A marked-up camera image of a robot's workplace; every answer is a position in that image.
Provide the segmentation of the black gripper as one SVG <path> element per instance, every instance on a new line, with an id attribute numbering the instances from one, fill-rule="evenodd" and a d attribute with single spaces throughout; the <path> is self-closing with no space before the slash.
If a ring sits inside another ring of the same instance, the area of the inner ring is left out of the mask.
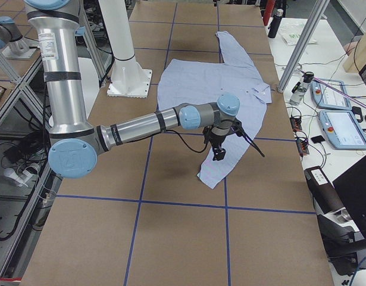
<path id="1" fill-rule="evenodd" d="M 209 128 L 207 131 L 207 142 L 212 146 L 213 151 L 213 161 L 223 160 L 226 154 L 226 150 L 222 147 L 226 136 L 217 135 L 214 133 L 214 128 Z"/>

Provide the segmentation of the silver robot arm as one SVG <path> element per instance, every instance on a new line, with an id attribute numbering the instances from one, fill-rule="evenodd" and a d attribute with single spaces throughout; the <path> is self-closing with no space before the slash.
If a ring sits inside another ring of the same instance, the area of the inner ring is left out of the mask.
<path id="1" fill-rule="evenodd" d="M 202 128 L 205 145 L 215 160 L 226 154 L 222 143 L 241 134 L 236 118 L 238 97 L 224 94 L 216 102 L 183 103 L 110 126 L 93 126 L 87 120 L 75 36 L 81 26 L 82 1 L 26 1 L 27 19 L 37 30 L 48 88 L 53 126 L 48 163 L 65 178 L 81 178 L 96 166 L 100 154 L 112 147 L 150 138 L 180 126 Z"/>

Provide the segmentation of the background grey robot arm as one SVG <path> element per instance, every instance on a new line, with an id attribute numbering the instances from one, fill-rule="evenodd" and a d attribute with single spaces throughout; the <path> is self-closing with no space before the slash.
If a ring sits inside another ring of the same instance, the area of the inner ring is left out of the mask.
<path id="1" fill-rule="evenodd" d="M 23 36 L 11 17 L 0 16 L 0 50 L 5 58 L 29 60 L 36 49 L 36 43 Z"/>

